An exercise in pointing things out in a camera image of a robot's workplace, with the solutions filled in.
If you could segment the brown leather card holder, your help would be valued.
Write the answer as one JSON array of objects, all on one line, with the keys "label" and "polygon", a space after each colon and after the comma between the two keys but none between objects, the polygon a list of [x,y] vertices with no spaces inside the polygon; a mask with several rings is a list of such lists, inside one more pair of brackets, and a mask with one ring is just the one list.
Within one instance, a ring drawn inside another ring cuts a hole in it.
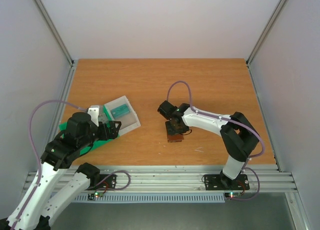
[{"label": "brown leather card holder", "polygon": [[169,143],[181,142],[184,139],[184,136],[182,134],[176,133],[174,131],[169,121],[165,122],[165,127],[166,127],[167,141]]}]

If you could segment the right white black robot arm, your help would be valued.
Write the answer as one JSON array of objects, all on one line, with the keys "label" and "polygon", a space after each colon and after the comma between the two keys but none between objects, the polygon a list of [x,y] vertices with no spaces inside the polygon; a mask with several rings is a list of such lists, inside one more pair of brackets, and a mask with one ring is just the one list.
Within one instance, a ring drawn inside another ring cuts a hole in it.
[{"label": "right white black robot arm", "polygon": [[241,170],[261,140],[242,113],[219,115],[186,103],[176,107],[168,101],[164,101],[157,110],[166,119],[165,123],[171,135],[183,135],[195,127],[220,136],[228,153],[228,159],[219,174],[219,181],[225,190],[238,183]]}]

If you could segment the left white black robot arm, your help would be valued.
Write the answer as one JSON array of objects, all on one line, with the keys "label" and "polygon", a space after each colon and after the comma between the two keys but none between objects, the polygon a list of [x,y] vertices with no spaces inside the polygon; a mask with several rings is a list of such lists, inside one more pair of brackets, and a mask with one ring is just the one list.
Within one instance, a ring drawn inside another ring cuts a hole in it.
[{"label": "left white black robot arm", "polygon": [[2,230],[49,230],[58,216],[82,191],[96,189],[103,179],[99,168],[84,163],[72,179],[52,195],[56,184],[65,175],[81,150],[96,141],[118,137],[120,121],[94,122],[89,114],[77,112],[66,129],[49,142],[40,158],[40,167],[15,211],[0,222]]}]

